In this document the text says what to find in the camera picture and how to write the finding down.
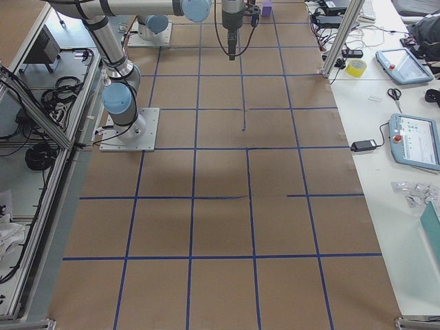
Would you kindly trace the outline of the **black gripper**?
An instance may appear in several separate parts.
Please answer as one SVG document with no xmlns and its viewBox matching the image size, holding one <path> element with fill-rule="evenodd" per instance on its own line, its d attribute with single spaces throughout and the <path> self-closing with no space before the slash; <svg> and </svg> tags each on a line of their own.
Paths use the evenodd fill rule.
<svg viewBox="0 0 440 330">
<path fill-rule="evenodd" d="M 221 11 L 222 26 L 228 31 L 228 59 L 234 61 L 236 58 L 238 32 L 243 25 L 243 11 L 226 12 Z"/>
<path fill-rule="evenodd" d="M 252 27 L 257 27 L 259 24 L 261 9 L 254 3 L 245 3 L 245 12 L 243 16 L 250 18 Z"/>
</svg>

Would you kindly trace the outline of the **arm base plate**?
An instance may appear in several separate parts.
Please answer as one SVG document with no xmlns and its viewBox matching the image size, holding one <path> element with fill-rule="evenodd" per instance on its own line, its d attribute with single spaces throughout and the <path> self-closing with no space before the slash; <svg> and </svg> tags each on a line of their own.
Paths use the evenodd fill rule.
<svg viewBox="0 0 440 330">
<path fill-rule="evenodd" d="M 160 118 L 159 108 L 138 108 L 137 120 L 128 131 L 116 125 L 105 130 L 104 142 L 100 143 L 102 152 L 135 152 L 154 151 L 157 137 L 157 128 Z"/>
<path fill-rule="evenodd" d="M 169 22 L 168 27 L 160 32 L 154 33 L 145 25 L 134 22 L 127 42 L 128 47 L 169 47 L 173 23 Z"/>
</svg>

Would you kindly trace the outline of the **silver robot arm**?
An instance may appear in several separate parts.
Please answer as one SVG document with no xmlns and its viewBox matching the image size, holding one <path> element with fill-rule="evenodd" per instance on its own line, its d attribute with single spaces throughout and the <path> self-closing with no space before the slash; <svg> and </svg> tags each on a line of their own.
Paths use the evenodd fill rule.
<svg viewBox="0 0 440 330">
<path fill-rule="evenodd" d="M 261 10 L 255 1 L 222 1 L 221 7 L 222 26 L 228 31 L 228 42 L 237 40 L 244 17 L 250 17 L 253 28 L 259 23 Z M 160 40 L 169 42 L 172 23 L 166 15 L 137 16 L 136 21 L 140 40 L 153 45 L 164 45 Z"/>
<path fill-rule="evenodd" d="M 96 45 L 106 66 L 110 85 L 102 93 L 102 102 L 113 120 L 117 138 L 130 140 L 145 127 L 140 118 L 136 96 L 140 71 L 128 59 L 109 25 L 109 17 L 186 17 L 194 23 L 204 21 L 214 1 L 49 1 L 53 9 L 67 17 L 80 19 Z"/>
</svg>

